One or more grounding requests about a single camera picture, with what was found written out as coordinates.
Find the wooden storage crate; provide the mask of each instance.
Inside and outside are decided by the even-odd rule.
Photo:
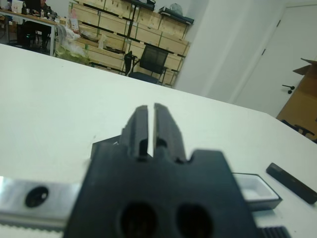
[[[163,32],[158,47],[172,51],[181,56],[186,56],[190,43]]]
[[[98,26],[99,12],[97,10],[79,4],[71,4],[71,9],[75,9],[78,21]]]
[[[187,25],[174,19],[171,19],[167,16],[162,16],[162,20],[160,21],[158,29],[174,37],[185,39]]]
[[[158,46],[181,56],[186,56],[190,48],[190,43],[188,41],[182,40],[168,33],[146,27],[145,25],[137,22],[133,23],[130,37],[153,46]]]
[[[81,4],[87,4],[90,6],[94,6],[99,9],[104,9],[106,0],[76,0]]]
[[[150,45],[159,46],[159,40],[162,32],[151,27],[147,27],[138,22],[134,22],[130,37],[142,42],[146,42]]]
[[[109,11],[119,17],[132,17],[133,8],[131,3],[122,0],[78,0],[81,5],[89,5],[100,10]]]
[[[87,50],[91,62],[119,70],[122,68],[124,62],[122,54],[116,54],[81,42],[76,42],[76,44]]]
[[[129,43],[127,44],[127,48],[126,48],[126,53],[132,51],[132,54],[140,59],[145,49],[145,46],[146,46],[145,44],[129,40]],[[179,71],[181,68],[182,62],[183,62],[182,57],[176,56],[173,54],[168,54],[164,66],[167,67],[168,69]]]
[[[122,0],[106,0],[105,10],[130,19],[133,14],[131,3]]]
[[[111,47],[113,49],[116,50],[120,50],[120,51],[125,51],[125,38],[122,36],[118,36],[116,34],[107,32],[107,31],[103,31],[103,30],[99,30],[97,28],[94,27],[90,27],[90,26],[86,26],[84,24],[79,23],[79,29],[80,30],[85,30],[85,31],[89,31],[93,34],[95,34],[95,36],[100,39],[101,35],[105,35],[107,37],[107,40],[105,41],[104,45]],[[86,44],[91,45],[91,46],[95,46],[98,47],[98,43],[96,42],[92,42],[87,40]]]
[[[104,12],[100,12],[100,20],[98,25],[99,27],[113,31],[115,33],[126,35],[126,25],[127,20],[112,16]]]
[[[101,69],[101,70],[104,70],[104,71],[107,71],[107,72],[120,74],[120,72],[115,71],[115,70],[112,70],[112,69],[109,68],[109,67],[100,67],[100,66],[97,66],[97,65],[93,65],[92,67],[93,67],[93,68],[97,68],[97,69]]]
[[[160,20],[160,14],[145,8],[139,8],[138,12],[134,16],[134,21],[157,30],[159,29]]]

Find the cardboard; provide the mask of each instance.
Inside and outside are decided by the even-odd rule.
[[[311,65],[294,70],[305,75],[291,98],[277,116],[317,143],[317,61],[302,59]]]

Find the plastic bag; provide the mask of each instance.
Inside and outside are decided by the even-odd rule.
[[[74,43],[76,39],[80,38],[80,35],[60,24],[57,26],[57,31],[60,46],[55,51],[56,56],[60,59],[88,65],[90,60],[87,52]]]
[[[99,39],[99,46],[98,48],[100,49],[104,49],[104,41],[107,41],[108,37],[105,35],[101,35],[100,39]]]
[[[96,36],[96,33],[92,33],[92,32],[89,32],[89,31],[85,31],[85,30],[81,30],[80,31],[80,36],[82,38],[85,38],[87,40],[90,40],[90,41],[93,41],[93,42],[98,42],[98,38]]]
[[[177,4],[177,3],[173,3],[170,5],[169,7],[172,11],[176,12],[177,14],[183,15],[183,9],[181,7],[181,5]]]

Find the black rectangular object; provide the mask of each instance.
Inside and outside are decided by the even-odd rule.
[[[25,4],[26,8],[30,9],[30,13],[32,13],[32,10],[41,12],[41,0],[26,0]]]
[[[315,191],[275,163],[271,163],[266,172],[307,203],[314,204],[317,201],[317,193]]]

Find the desk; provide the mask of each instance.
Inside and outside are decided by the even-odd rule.
[[[254,213],[258,226],[284,225],[292,238],[316,237],[317,208],[265,170],[275,162],[317,190],[317,146],[278,120],[35,52],[6,45],[0,45],[0,52],[20,67],[15,70],[11,61],[0,58],[0,175],[80,182],[92,143],[121,134],[139,105],[148,105],[153,128],[157,102],[168,106],[177,122],[187,157],[195,149],[221,150],[233,172],[259,174],[283,198],[274,210]],[[60,236],[0,226],[0,237]]]
[[[54,47],[55,47],[55,26],[56,23],[54,21],[50,21],[44,18],[40,18],[37,16],[33,15],[24,15],[21,13],[16,13],[12,11],[7,11],[0,9],[0,14],[5,15],[5,16],[12,16],[12,17],[18,17],[26,21],[33,21],[36,23],[40,23],[42,25],[50,26],[51,27],[51,46],[50,46],[50,56],[53,56],[54,54]],[[9,32],[8,32],[8,20],[6,17],[6,23],[7,23],[7,28],[6,28],[6,35],[7,35],[7,40],[9,41]]]

